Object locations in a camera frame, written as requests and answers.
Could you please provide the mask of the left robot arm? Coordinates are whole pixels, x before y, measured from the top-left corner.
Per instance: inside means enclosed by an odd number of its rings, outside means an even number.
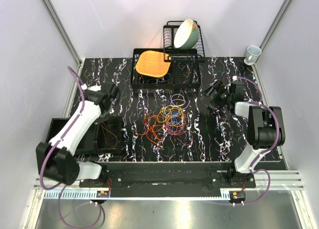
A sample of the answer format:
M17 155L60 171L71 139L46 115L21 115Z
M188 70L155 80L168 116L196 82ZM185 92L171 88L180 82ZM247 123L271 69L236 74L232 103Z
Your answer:
M36 146L39 181L43 189L48 189L44 178L68 186L87 179L97 187L107 183L108 175L102 172L100 164L78 162L74 155L90 126L109 119L113 103L120 98L120 90L115 84L108 87L83 84L79 89L82 101L75 113L49 142L40 142Z

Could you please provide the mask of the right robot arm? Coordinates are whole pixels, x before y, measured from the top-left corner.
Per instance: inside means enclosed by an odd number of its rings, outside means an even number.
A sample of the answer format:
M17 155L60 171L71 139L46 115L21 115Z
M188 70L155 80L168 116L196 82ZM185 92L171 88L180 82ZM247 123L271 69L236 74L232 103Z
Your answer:
M235 79L228 87L217 80L202 91L204 96L211 98L214 108L227 107L232 114L248 120L248 144L227 170L226 181L231 187L240 186L244 176L254 173L261 159L283 145L286 139L281 107L245 102L244 93L244 83Z

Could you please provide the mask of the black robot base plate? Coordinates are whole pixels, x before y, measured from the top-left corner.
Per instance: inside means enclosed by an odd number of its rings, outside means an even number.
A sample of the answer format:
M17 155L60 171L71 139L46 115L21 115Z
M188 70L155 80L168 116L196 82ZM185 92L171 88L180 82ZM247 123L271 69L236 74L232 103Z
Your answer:
M113 188L177 183L212 188L256 187L251 173L236 172L230 162L108 162L102 166L102 175L112 181Z

